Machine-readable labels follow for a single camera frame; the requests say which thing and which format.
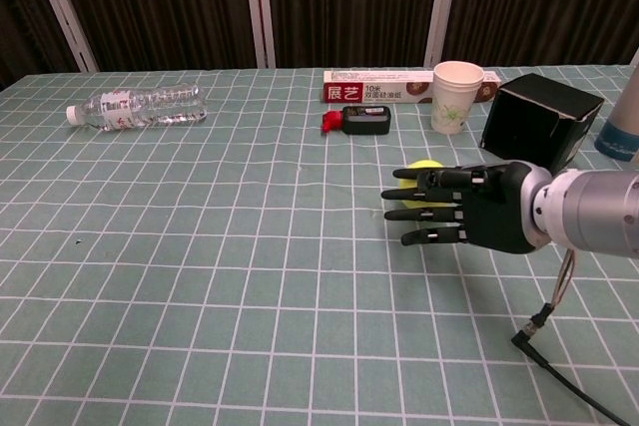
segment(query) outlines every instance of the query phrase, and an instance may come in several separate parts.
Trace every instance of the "paper cup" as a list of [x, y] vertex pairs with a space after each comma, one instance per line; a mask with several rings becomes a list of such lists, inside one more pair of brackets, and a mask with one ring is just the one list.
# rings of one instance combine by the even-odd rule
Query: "paper cup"
[[433, 70], [432, 128], [442, 134], [458, 134], [483, 82], [483, 69], [468, 62], [442, 62]]

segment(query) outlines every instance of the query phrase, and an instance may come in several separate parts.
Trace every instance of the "black box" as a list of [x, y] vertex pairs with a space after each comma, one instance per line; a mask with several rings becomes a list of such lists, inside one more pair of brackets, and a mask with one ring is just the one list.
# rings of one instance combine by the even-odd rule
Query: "black box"
[[497, 90], [480, 146], [555, 175], [575, 156], [603, 99], [537, 74]]

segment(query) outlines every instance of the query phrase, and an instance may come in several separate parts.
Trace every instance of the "silver metal arm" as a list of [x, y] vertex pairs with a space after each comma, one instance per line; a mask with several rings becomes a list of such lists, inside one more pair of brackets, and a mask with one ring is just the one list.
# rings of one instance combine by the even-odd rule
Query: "silver metal arm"
[[639, 257], [639, 172], [564, 172], [537, 193], [533, 218], [567, 248]]

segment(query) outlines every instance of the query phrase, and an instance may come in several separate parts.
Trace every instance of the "bottle label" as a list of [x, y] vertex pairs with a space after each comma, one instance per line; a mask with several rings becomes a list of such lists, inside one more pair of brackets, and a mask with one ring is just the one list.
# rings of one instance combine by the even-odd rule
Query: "bottle label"
[[102, 94], [100, 110], [107, 126], [112, 130], [133, 129], [130, 105], [131, 93], [128, 90], [118, 90]]
[[384, 109], [383, 107], [368, 107], [364, 109], [364, 111], [369, 115], [383, 115]]
[[639, 135], [633, 135], [606, 122], [595, 141], [595, 149], [622, 162], [639, 162]]

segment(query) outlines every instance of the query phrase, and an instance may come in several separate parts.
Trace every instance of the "light blue bottle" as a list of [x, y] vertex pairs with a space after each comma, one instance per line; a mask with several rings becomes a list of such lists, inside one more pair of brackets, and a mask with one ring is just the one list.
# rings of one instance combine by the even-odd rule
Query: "light blue bottle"
[[639, 163], [639, 66], [601, 129], [595, 148], [612, 159]]

